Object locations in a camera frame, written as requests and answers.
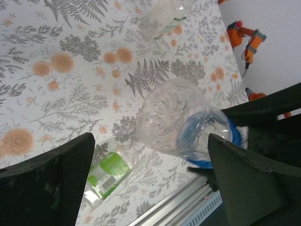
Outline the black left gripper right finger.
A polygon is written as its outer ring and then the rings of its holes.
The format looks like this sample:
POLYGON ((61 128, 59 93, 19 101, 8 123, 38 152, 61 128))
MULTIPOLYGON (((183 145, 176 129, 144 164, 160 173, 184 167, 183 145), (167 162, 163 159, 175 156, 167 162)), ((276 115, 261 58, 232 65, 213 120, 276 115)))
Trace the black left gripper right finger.
POLYGON ((208 150, 231 226, 299 226, 301 169, 210 134, 208 150))

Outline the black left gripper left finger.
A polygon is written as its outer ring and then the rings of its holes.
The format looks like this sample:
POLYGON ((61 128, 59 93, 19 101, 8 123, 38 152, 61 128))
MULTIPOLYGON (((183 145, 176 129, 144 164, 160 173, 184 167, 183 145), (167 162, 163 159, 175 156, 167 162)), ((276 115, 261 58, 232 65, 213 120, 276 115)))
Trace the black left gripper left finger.
POLYGON ((95 148, 92 133, 0 171, 2 226, 76 224, 95 148))

